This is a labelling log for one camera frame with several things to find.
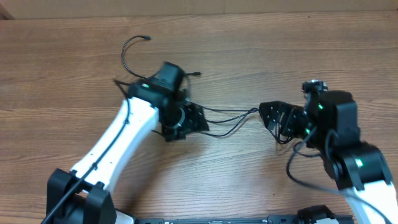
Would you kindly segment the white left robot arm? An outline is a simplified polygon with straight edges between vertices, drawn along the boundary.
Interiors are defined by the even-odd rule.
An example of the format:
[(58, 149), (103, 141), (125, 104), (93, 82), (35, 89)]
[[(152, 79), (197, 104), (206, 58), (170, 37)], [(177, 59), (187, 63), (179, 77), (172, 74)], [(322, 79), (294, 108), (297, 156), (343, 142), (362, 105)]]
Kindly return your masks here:
[(129, 84), (115, 119), (95, 146), (68, 172), (56, 169), (47, 182), (44, 223), (135, 223), (112, 195), (121, 173), (156, 126), (169, 141), (209, 129), (202, 108), (186, 101), (187, 90), (158, 81)]

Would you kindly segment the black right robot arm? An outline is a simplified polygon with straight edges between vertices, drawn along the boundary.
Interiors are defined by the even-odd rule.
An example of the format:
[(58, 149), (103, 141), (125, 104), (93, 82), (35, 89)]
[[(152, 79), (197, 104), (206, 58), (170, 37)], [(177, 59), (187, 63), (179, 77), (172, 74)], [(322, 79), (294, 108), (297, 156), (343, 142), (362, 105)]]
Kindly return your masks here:
[[(341, 195), (359, 223), (397, 223), (392, 173), (381, 150), (360, 139), (357, 104), (353, 100), (310, 100), (304, 107), (282, 101), (261, 103), (265, 127), (277, 137), (299, 138), (286, 173), (294, 182)], [(290, 167), (303, 147), (318, 150), (326, 173), (336, 183), (328, 189), (295, 178)]]

